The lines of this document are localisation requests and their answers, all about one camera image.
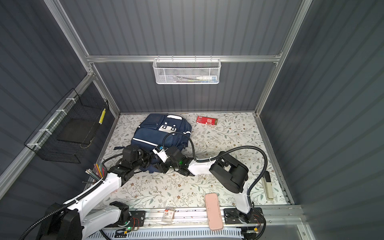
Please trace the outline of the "navy blue student backpack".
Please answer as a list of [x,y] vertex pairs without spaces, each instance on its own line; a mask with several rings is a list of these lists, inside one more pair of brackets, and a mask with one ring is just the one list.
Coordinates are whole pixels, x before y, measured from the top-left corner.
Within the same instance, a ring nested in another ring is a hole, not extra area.
[[158,169],[159,159],[153,153],[153,149],[156,146],[163,146],[165,149],[177,147],[182,152],[188,146],[191,132],[191,124],[180,116],[148,115],[137,127],[130,145],[138,146],[140,149],[150,152],[152,160],[147,168],[139,168],[137,170],[149,172],[150,174],[162,173]]

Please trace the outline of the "red card packet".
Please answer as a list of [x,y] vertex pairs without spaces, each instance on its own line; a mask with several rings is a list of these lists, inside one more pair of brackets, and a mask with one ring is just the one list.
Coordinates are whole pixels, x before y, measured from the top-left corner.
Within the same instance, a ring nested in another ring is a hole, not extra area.
[[216,126],[217,123],[218,123],[218,120],[215,119],[215,118],[198,116],[197,117],[197,123],[198,124],[203,124],[203,125]]

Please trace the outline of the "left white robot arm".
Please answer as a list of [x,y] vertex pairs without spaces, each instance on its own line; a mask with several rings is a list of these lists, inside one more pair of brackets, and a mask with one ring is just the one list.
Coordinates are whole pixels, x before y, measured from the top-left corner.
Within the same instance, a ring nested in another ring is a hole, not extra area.
[[54,204],[48,209],[46,215],[34,224],[40,228],[38,240],[84,240],[109,225],[117,225],[126,232],[143,226],[145,213],[131,213],[127,204],[118,201],[111,202],[103,210],[91,212],[132,178],[139,168],[148,167],[154,153],[127,146],[118,157],[120,160],[110,168],[102,162],[105,174],[93,186],[64,204]]

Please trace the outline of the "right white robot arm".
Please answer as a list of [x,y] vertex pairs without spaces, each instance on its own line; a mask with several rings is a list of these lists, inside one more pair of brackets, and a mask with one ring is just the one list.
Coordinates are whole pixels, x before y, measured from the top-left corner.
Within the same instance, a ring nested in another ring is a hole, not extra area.
[[228,152],[221,151],[218,156],[203,160],[194,160],[181,153],[176,147],[165,149],[157,146],[153,153],[163,164],[159,171],[174,168],[179,174],[189,177],[196,175],[212,175],[225,189],[234,194],[236,209],[243,214],[251,211],[248,200],[249,169]]

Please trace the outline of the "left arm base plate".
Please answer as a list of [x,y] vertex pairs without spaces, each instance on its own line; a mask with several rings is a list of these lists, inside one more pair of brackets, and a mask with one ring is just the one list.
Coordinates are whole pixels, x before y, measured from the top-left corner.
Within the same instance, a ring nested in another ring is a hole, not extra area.
[[144,226],[145,218],[145,211],[129,211],[128,214],[124,215],[122,220],[118,220],[118,222],[111,226],[120,228],[140,228]]

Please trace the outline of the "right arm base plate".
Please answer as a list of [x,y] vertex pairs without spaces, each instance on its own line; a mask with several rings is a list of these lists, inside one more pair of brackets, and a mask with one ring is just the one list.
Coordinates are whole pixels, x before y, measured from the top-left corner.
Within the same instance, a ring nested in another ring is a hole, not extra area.
[[266,222],[261,208],[251,208],[250,212],[244,214],[236,208],[226,208],[223,210],[225,223],[233,224],[256,224],[261,225]]

